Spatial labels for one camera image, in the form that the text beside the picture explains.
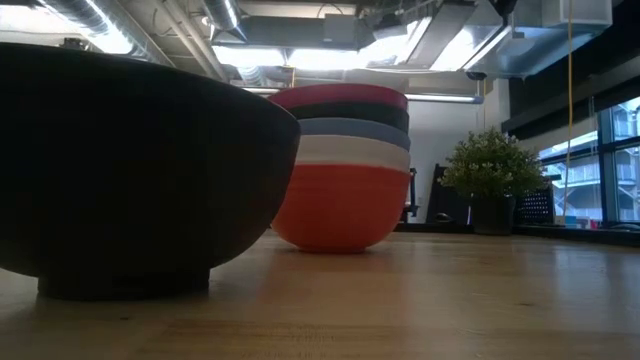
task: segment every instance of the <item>potted plant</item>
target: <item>potted plant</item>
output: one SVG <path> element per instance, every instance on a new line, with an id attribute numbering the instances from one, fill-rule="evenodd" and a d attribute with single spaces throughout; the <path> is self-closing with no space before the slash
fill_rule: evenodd
<path id="1" fill-rule="evenodd" d="M 515 197 L 545 186 L 537 154 L 517 142 L 493 127 L 480 134 L 470 132 L 447 158 L 451 166 L 438 181 L 470 198 L 477 234 L 509 235 Z"/>

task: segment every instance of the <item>wall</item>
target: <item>wall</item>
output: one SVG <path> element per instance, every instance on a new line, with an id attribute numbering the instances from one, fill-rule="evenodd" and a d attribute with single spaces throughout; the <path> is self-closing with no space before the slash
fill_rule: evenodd
<path id="1" fill-rule="evenodd" d="M 445 164 L 460 140 L 476 129 L 481 106 L 430 102 L 409 102 L 411 123 L 411 167 L 416 168 L 416 202 L 418 215 L 410 222 L 423 223 L 427 216 L 433 170 Z"/>

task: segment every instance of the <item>wooden table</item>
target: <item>wooden table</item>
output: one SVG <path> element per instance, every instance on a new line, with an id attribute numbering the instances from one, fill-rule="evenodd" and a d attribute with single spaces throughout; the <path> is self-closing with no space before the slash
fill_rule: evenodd
<path id="1" fill-rule="evenodd" d="M 363 255 L 267 234 L 208 295 L 36 298 L 0 272 L 0 359 L 640 359 L 640 252 L 394 234 Z"/>

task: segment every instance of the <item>red bowl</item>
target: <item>red bowl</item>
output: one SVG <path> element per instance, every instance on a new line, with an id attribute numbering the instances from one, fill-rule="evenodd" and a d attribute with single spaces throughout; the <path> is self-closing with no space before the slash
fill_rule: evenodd
<path id="1" fill-rule="evenodd" d="M 400 219 L 408 172 L 361 165 L 296 165 L 271 224 L 303 251 L 357 253 Z"/>
<path id="2" fill-rule="evenodd" d="M 404 94 L 386 87 L 364 84 L 301 86 L 273 94 L 269 96 L 269 100 L 285 109 L 334 102 L 361 102 L 386 104 L 407 110 L 407 97 Z"/>

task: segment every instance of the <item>bowl base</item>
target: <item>bowl base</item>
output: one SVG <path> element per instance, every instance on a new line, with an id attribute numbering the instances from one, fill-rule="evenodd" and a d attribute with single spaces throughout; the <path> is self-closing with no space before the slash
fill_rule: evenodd
<path id="1" fill-rule="evenodd" d="M 38 280 L 39 295 L 77 301 L 142 300 L 209 288 L 209 269 L 132 277 L 83 275 L 47 277 Z"/>
<path id="2" fill-rule="evenodd" d="M 341 247 L 300 247 L 298 250 L 314 254 L 362 254 L 366 248 L 341 248 Z"/>

